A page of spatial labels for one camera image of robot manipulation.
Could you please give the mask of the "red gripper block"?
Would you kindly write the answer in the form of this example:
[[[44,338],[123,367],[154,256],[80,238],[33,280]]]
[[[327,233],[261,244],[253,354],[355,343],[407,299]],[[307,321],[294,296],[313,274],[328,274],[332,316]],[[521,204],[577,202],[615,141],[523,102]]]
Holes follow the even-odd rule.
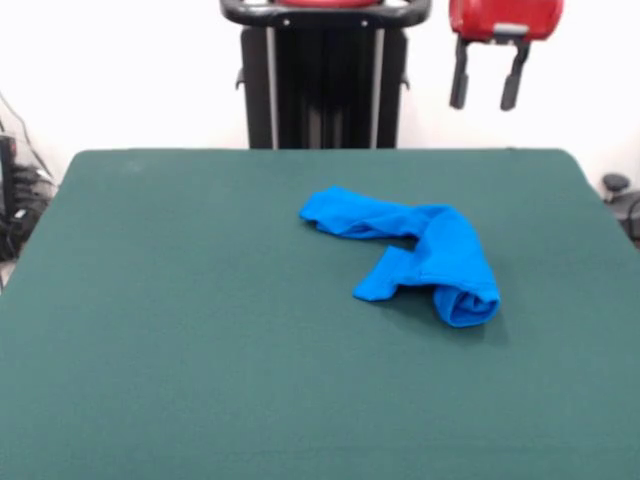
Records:
[[[563,13],[563,0],[450,0],[451,29],[459,36],[450,106],[463,109],[468,88],[468,47],[470,42],[523,40],[516,42],[516,55],[504,83],[500,108],[515,108],[524,65],[531,41],[544,41],[556,30]]]

